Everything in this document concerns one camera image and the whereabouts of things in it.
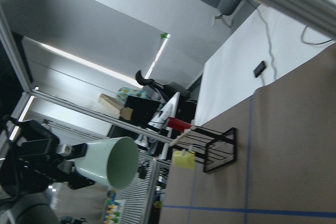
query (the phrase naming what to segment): ceiling light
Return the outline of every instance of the ceiling light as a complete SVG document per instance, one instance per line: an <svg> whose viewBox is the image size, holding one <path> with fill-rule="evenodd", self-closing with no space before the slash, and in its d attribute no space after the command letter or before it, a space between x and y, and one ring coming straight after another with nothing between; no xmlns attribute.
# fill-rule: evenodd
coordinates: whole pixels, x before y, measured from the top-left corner
<svg viewBox="0 0 336 224"><path fill-rule="evenodd" d="M159 57L161 56L161 54L162 54L162 52L163 52L163 50L164 50L164 48L165 48L165 46L166 46L169 38L170 38L170 34L167 34L166 37L164 38L163 42L162 42L162 45L161 45L160 49L158 50L158 52L157 52L157 54L155 56L155 60L152 62L151 66L148 69L148 72L145 75L145 79L148 79L148 77L151 75L151 73L152 73L152 71L154 69L154 66L157 63L157 61L159 60Z"/></svg>
<svg viewBox="0 0 336 224"><path fill-rule="evenodd" d="M105 68L105 67L100 66L98 64L95 64L95 63L93 63L91 61L84 60L84 59L82 59L80 57L77 57L75 55L69 54L68 52L64 52L64 51L62 51L60 49L57 49L55 47L52 47L52 46L49 46L49 45L46 45L46 44L43 44L43 43L40 43L40 44L44 48L48 49L49 51L54 52L54 53L56 53L56 54L58 54L60 56L63 56L64 58L67 58L69 60L72 60L72 61L75 61L77 63L83 64L83 65L85 65L87 67L96 69L96 70L98 70L100 72L106 73L106 74L108 74L108 75L110 75L110 76L112 76L112 77L114 77L116 79L119 79L119 80L122 80L124 82L127 82L127 83L129 83L129 84L131 84L133 86L138 87L138 88L142 88L143 87L143 86L139 85L136 80L134 80L134 79L132 79L132 78L130 78L128 76L125 76L125 75L123 75L121 73L117 73L117 72L115 72L115 71L113 71L111 69Z"/></svg>
<svg viewBox="0 0 336 224"><path fill-rule="evenodd" d="M23 112L21 113L21 116L18 119L19 122L22 122L23 119L25 118L25 116L26 116L26 114L27 114L27 112L29 110L29 107L32 104L34 98L35 98L35 96L33 96L33 95L29 98L29 100L28 100L25 108L23 109ZM15 126L14 129L13 129L13 131L12 131L12 133L11 133L11 135L10 135L10 137L9 137L9 140L13 140L15 138L18 130L19 130L19 126Z"/></svg>

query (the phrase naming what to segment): black metal rack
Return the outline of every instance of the black metal rack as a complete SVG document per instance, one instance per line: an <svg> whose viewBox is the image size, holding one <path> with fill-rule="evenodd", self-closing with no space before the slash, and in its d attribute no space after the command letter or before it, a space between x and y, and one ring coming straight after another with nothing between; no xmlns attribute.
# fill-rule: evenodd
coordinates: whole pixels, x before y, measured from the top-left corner
<svg viewBox="0 0 336 224"><path fill-rule="evenodd" d="M203 172L209 173L237 160L236 128L219 132L200 126L192 126L186 135L181 135L176 145L177 150L193 147L195 161L203 164Z"/></svg>

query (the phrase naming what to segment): table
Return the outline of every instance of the table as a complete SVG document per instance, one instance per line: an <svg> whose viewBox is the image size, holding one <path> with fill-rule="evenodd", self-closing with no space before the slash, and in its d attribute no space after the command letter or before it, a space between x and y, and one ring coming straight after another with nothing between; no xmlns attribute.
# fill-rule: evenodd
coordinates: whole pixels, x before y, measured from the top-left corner
<svg viewBox="0 0 336 224"><path fill-rule="evenodd" d="M336 44L204 124L237 128L237 161L171 166L160 224L336 220Z"/></svg>
<svg viewBox="0 0 336 224"><path fill-rule="evenodd" d="M258 7L269 26L277 79L313 58L331 43L312 46L300 41L304 24L264 5ZM306 41L321 42L328 38L308 29ZM255 10L213 54L204 67L195 124L202 125L249 97L262 86L253 70L264 60L266 84L274 81L268 54L266 27Z"/></svg>

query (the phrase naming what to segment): blue tape line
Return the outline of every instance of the blue tape line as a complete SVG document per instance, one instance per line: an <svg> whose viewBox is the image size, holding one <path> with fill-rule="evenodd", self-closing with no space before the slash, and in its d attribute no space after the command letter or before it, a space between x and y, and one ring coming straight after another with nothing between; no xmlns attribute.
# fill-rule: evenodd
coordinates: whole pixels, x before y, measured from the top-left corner
<svg viewBox="0 0 336 224"><path fill-rule="evenodd" d="M248 196L250 190L250 157L251 157L251 136L252 136L252 104L253 96L250 96L249 104L249 126L248 126L248 139L247 139L247 162L246 162L246 181L245 181L245 210L248 209ZM248 221L248 212L245 212L244 224Z"/></svg>
<svg viewBox="0 0 336 224"><path fill-rule="evenodd" d="M164 205L165 208L202 210L202 211L220 211L220 212L241 212L247 214L262 215L289 215L302 217L322 217L336 218L336 212L314 212L314 211L286 211L286 210L262 210L262 209L244 209L244 208L219 208L219 207L192 207L192 206L170 206Z"/></svg>

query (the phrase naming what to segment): ceiling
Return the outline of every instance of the ceiling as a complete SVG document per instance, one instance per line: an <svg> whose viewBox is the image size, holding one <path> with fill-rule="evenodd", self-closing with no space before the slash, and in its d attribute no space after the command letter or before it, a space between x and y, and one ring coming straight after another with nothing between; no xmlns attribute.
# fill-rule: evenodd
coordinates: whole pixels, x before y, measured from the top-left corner
<svg viewBox="0 0 336 224"><path fill-rule="evenodd" d="M1 0L12 31L133 77L163 31L94 0Z"/></svg>

